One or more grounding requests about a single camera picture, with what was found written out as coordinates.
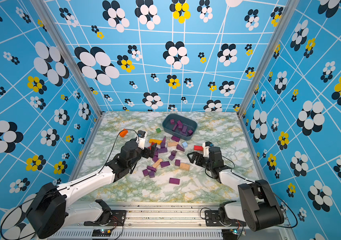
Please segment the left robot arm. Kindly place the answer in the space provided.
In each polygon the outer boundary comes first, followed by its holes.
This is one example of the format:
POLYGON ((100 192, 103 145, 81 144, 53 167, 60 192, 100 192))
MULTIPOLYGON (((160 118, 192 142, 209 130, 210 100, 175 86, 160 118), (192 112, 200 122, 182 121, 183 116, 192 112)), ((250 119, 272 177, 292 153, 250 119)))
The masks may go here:
POLYGON ((156 145, 144 147, 143 140, 134 139, 121 147, 120 153, 102 168, 70 182, 54 186, 46 184, 37 193, 26 211, 26 217, 40 239, 46 239, 62 227, 92 222, 107 225, 111 209, 103 200, 77 204, 85 195, 132 174, 141 158, 152 158, 156 145))

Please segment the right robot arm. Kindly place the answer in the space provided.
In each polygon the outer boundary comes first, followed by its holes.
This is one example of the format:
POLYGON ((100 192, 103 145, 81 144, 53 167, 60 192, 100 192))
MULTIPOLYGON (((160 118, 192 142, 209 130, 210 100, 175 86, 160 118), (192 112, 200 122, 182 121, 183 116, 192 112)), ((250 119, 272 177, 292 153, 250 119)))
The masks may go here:
POLYGON ((265 180, 249 180, 225 165, 219 147, 209 147, 207 155, 187 154, 191 164, 210 172, 210 176, 233 190, 238 190, 239 201, 219 205, 218 220, 223 226, 247 226, 256 232, 284 223, 283 212, 276 195, 265 180))

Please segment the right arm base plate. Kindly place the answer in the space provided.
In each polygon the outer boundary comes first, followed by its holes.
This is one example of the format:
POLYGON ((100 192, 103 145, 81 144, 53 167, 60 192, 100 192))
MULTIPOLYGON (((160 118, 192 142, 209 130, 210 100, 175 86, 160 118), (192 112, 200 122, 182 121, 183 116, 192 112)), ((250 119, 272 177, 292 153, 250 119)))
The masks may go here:
POLYGON ((240 220, 223 220, 219 215, 219 211, 203 209, 203 215, 201 217, 205 220, 207 227, 246 227, 246 222, 240 220))

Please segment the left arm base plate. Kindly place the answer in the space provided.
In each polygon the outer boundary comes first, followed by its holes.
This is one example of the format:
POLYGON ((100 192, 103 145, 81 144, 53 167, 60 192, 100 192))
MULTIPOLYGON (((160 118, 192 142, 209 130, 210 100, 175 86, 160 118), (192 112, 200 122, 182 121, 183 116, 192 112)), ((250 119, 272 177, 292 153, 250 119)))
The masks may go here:
POLYGON ((117 227, 123 226, 126 219, 127 211, 125 210, 111 210, 103 213, 99 219, 94 222, 84 222, 85 226, 108 226, 117 227))

